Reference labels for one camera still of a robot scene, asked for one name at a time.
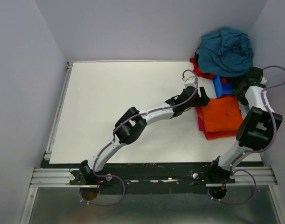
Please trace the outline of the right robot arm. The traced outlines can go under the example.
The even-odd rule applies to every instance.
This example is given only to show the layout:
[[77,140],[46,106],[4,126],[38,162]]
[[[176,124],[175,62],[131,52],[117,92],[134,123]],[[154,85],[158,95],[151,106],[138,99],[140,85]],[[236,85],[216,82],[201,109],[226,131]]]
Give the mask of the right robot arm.
[[263,69],[252,67],[245,79],[233,90],[234,96],[249,111],[236,133],[236,142],[210,164],[208,175],[222,180],[232,176],[233,169],[247,156],[268,149],[274,141],[283,117],[274,112],[267,99]]

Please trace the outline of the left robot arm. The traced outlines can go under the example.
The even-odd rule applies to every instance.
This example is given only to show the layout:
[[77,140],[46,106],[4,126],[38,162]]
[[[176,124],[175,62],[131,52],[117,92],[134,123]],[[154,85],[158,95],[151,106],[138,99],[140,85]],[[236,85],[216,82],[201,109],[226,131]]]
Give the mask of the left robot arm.
[[171,97],[158,107],[147,110],[129,108],[116,122],[112,140],[109,140],[93,157],[80,163],[79,171],[84,181],[86,183],[94,181],[97,172],[103,169],[107,161],[122,147],[134,143],[148,125],[176,118],[192,107],[207,106],[209,102],[210,98],[204,87],[198,89],[188,86],[180,95]]

